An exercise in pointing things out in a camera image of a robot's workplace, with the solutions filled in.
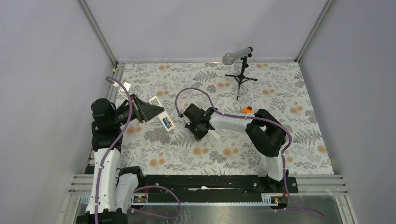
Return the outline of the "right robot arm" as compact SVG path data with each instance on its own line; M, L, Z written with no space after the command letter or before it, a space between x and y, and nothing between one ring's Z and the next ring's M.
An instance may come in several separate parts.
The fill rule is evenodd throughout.
M185 119L185 128L197 140L201 140L209 131L216 130L247 134L256 150L265 156L269 189L280 192L286 187L280 155L286 142L286 131L267 110L259 109L253 114L225 113L216 108L203 110L190 104L179 116Z

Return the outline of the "white battery cover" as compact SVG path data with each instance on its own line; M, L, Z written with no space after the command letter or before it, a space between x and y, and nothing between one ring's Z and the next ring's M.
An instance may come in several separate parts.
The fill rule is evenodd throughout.
M208 133L210 135L212 135L217 140L220 138L220 135L218 133L216 133L214 130L208 130Z

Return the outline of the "blue battery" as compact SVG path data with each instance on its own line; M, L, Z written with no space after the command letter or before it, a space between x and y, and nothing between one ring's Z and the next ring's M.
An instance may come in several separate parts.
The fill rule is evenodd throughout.
M164 119L163 119L163 122L164 122L165 126L166 126L168 129L171 129L171 128L173 127L172 123L171 123L168 119L164 118Z

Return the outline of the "white remote control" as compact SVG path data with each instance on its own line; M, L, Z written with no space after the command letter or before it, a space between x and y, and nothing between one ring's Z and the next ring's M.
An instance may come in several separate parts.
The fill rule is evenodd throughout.
M150 104L152 104L152 105L156 105L156 106L163 107L163 105L161 104L161 102L160 102L160 100L158 99L157 96L152 97L151 99L148 100L148 102L149 102ZM169 132L169 131L171 131L171 130L174 129L174 127L175 127L175 126L174 126L174 123L173 123L172 120L170 119L170 117L169 117L168 113L166 112L166 110L164 110L163 112L161 112L157 117L159 118L161 124L164 126L164 128L165 128L165 130L166 130L167 132ZM163 119L164 119L164 118L168 119L168 120L172 123L173 127L172 127L171 129L168 129L168 128L165 126L165 124L164 124L164 122L163 122Z

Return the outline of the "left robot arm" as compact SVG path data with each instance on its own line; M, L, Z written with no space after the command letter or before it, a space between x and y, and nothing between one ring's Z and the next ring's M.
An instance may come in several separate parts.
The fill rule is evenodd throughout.
M144 188L145 180L139 167L123 168L116 173L123 134L130 121L148 122L165 109L160 103L146 103L131 94L119 107L106 98L97 99L91 110L94 119L92 190L85 214L78 216L76 222L126 224L132 195Z

